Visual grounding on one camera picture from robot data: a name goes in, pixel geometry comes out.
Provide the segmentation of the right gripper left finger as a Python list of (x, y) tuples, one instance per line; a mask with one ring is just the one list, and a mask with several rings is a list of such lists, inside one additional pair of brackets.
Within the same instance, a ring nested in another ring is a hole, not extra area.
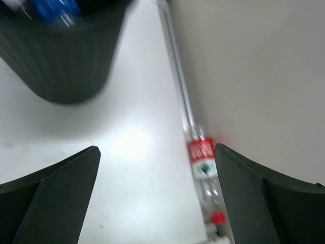
[(90, 146), (1, 185), (1, 243), (77, 243), (101, 152)]

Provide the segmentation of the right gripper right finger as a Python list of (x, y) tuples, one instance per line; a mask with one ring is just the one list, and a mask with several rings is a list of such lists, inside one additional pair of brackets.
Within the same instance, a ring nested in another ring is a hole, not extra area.
[(324, 186), (217, 144), (215, 162), (235, 243), (324, 243)]

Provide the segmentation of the red label plastic bottle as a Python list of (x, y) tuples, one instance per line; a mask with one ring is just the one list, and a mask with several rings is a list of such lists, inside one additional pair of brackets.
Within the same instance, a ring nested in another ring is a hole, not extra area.
[(203, 128), (199, 126), (189, 128), (187, 134), (190, 165), (204, 221), (216, 226), (223, 225), (225, 215), (220, 206), (222, 197), (214, 139), (205, 136)]

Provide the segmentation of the black plastic bin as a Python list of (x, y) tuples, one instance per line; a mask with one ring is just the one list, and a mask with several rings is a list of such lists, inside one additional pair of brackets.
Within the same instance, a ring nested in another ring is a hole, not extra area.
[(44, 23), (1, 3), (1, 58), (40, 98), (78, 104), (105, 86), (131, 1), (105, 1), (72, 26)]

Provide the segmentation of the blue label plastic bottle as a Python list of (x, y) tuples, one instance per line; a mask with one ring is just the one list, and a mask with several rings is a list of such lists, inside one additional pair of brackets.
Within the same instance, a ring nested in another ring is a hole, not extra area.
[(82, 16), (77, 1), (31, 1), (31, 4), (41, 20), (56, 25), (71, 27)]

